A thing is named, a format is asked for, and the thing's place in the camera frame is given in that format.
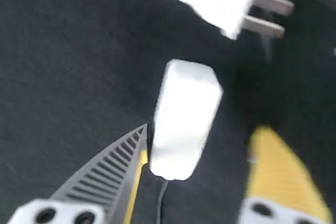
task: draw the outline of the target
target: plug prong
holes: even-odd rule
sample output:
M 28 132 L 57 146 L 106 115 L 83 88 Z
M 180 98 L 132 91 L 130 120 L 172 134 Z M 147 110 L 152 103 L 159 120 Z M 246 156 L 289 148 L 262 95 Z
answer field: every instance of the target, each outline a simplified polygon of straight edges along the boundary
M 281 38 L 285 33 L 285 29 L 278 24 L 248 15 L 245 16 L 242 27 L 272 38 Z
M 289 0 L 254 0 L 253 5 L 285 16 L 294 8 L 294 3 Z

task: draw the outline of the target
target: black fabric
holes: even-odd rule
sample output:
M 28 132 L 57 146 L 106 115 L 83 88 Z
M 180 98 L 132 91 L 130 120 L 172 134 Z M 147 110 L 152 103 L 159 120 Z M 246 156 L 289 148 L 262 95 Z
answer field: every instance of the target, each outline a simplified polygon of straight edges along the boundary
M 195 173 L 167 187 L 163 223 L 235 223 L 258 123 L 305 162 L 335 214 L 336 21 L 324 3 L 291 1 L 268 61 L 259 35 L 230 41 L 175 0 L 0 0 L 0 221 L 151 122 L 172 58 L 213 67 L 224 97 Z M 155 223 L 161 183 L 146 166 L 133 223 Z

